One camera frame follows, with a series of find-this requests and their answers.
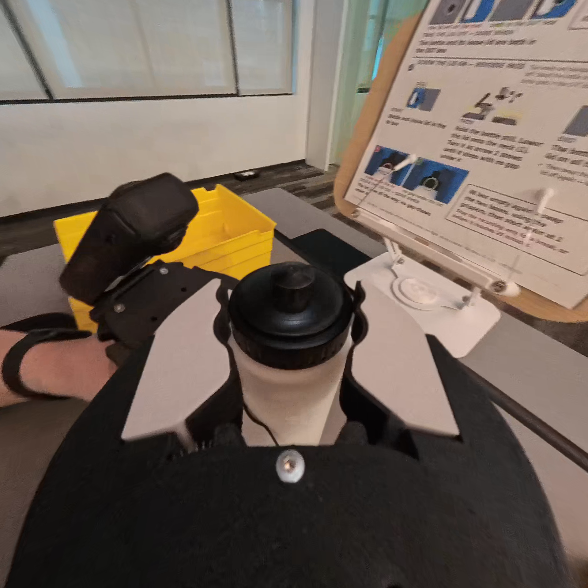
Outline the wooden display board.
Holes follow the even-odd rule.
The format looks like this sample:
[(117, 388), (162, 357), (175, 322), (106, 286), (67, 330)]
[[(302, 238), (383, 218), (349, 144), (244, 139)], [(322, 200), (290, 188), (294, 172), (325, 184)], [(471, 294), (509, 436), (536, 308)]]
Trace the wooden display board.
[(385, 110), (386, 100), (401, 69), (401, 62), (416, 36), (416, 30), (424, 11), (425, 9), (422, 8), (401, 20), (398, 31), (383, 53), (378, 74), (367, 94), (334, 180), (336, 208), (344, 218), (353, 219), (358, 224), (369, 227), (371, 231), (378, 234), (379, 238), (385, 237), (400, 246), (407, 247), (408, 250), (422, 256), (428, 262), (439, 266), (449, 276), (470, 286), (471, 289), (466, 291), (467, 294), (461, 296), (465, 298), (465, 303), (473, 302), (475, 298), (482, 296), (492, 302), (497, 301), (541, 320), (563, 323), (587, 322), (587, 298), (584, 298), (573, 309), (567, 309), (531, 290), (520, 289), (517, 286), (515, 287), (515, 296), (507, 296), (506, 282), (500, 276), (491, 273), (489, 269), (482, 269), (457, 254), (433, 245), (430, 241), (403, 229), (394, 228), (395, 234), (390, 236), (393, 226), (385, 220), (375, 219), (370, 224), (365, 224), (365, 213), (362, 213), (357, 205), (346, 200), (345, 197), (350, 191), (356, 172), (359, 170), (362, 157), (367, 152), (369, 142), (374, 136), (382, 112)]

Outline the black bottle lid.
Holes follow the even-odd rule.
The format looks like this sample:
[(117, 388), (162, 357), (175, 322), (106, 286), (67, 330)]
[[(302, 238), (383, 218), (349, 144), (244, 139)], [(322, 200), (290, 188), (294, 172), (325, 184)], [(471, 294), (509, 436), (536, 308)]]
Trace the black bottle lid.
[(255, 362), (280, 370), (324, 364), (348, 340), (353, 299), (343, 281), (302, 262), (257, 269), (232, 290), (232, 334)]

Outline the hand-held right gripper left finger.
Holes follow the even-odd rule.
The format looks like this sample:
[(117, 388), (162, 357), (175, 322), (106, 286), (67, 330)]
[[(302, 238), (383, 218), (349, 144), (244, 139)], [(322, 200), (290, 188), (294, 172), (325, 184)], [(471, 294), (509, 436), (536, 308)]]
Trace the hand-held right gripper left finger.
[(121, 438), (175, 435), (187, 450), (211, 445), (215, 430), (242, 433), (243, 394), (224, 313), (227, 290), (213, 278), (158, 327)]

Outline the white stand base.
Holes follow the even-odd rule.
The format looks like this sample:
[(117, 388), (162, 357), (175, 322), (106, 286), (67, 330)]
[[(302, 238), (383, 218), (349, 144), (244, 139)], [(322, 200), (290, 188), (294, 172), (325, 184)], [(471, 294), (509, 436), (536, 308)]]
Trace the white stand base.
[(481, 288), (462, 286), (401, 253), (385, 239), (387, 252), (347, 272), (349, 287), (372, 284), (406, 311), (455, 358), (467, 356), (496, 325), (500, 312), (481, 295)]

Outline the person's left hand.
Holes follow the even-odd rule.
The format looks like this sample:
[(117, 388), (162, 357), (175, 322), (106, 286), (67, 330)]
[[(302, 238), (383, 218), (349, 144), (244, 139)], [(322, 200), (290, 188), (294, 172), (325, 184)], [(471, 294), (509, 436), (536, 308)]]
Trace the person's left hand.
[(22, 383), (37, 393), (91, 402), (118, 369), (106, 348), (95, 336), (40, 343), (24, 356)]

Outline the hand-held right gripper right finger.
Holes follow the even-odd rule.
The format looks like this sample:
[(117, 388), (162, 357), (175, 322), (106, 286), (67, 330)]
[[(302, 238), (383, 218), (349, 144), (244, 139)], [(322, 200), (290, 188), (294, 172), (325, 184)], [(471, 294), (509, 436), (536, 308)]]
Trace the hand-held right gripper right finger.
[(373, 283), (359, 281), (341, 383), (341, 408), (371, 445), (408, 445), (412, 433), (456, 440), (459, 426), (422, 328)]

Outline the printed instruction sheet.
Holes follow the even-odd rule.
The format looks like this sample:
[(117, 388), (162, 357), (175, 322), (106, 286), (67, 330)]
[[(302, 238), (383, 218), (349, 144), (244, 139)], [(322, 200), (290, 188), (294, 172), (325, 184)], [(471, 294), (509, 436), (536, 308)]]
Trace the printed instruction sheet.
[(431, 1), (346, 200), (568, 309), (587, 298), (587, 1)]

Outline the yellow plastic bin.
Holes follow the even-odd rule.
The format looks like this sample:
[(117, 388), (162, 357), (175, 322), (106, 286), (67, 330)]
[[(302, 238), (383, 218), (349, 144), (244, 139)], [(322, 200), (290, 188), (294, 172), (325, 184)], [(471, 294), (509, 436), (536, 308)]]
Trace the yellow plastic bin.
[[(270, 264), (275, 222), (218, 184), (212, 190), (193, 189), (199, 212), (188, 225), (186, 235), (174, 251), (149, 260), (181, 262), (242, 279)], [(54, 221), (64, 261), (70, 261), (97, 212), (86, 212)], [(92, 333), (97, 324), (90, 318), (91, 306), (68, 297), (77, 328)]]

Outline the white plastic bottle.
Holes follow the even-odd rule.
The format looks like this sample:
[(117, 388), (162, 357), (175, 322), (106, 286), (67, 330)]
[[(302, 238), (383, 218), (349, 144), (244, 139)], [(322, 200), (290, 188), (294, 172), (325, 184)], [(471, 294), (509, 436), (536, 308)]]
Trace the white plastic bottle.
[(276, 412), (279, 446), (319, 445), (339, 393), (351, 336), (333, 358), (302, 370), (267, 367), (248, 357), (233, 337), (229, 344), (239, 371), (243, 398), (269, 405)]

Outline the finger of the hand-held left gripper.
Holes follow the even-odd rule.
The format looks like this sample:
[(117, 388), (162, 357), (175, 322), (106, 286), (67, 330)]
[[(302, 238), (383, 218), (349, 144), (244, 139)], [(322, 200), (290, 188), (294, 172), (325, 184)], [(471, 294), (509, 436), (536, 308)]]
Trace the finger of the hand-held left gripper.
[(242, 434), (249, 446), (279, 446), (276, 412), (254, 399), (243, 400)]

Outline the window frame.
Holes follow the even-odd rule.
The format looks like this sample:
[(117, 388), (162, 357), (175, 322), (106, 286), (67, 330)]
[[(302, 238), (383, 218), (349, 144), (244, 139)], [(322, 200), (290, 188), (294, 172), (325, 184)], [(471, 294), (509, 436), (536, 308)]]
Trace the window frame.
[(1, 1), (1, 104), (290, 95), (297, 1)]

